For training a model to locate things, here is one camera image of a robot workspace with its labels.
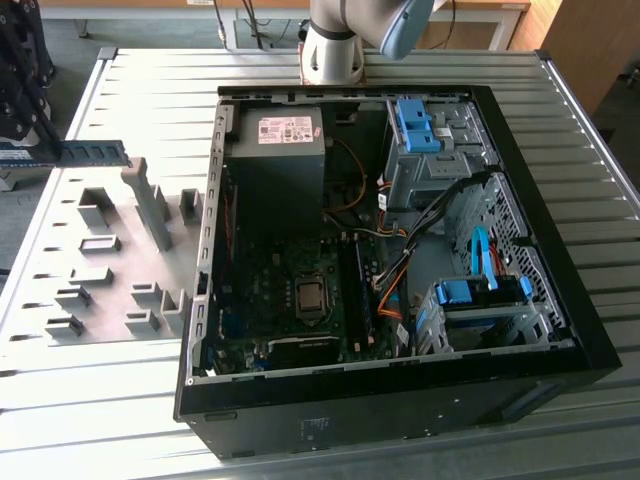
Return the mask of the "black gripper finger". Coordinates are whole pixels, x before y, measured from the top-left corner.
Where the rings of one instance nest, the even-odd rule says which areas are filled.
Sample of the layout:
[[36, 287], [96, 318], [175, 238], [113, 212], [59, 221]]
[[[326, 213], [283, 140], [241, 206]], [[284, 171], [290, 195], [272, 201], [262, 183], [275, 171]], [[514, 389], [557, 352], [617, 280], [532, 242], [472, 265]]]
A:
[[1, 31], [1, 164], [54, 166], [60, 140], [47, 116], [48, 102], [13, 29]]
[[26, 74], [42, 91], [41, 109], [51, 114], [46, 90], [55, 77], [55, 65], [49, 55], [37, 1], [9, 2], [9, 100], [17, 105], [25, 93]]

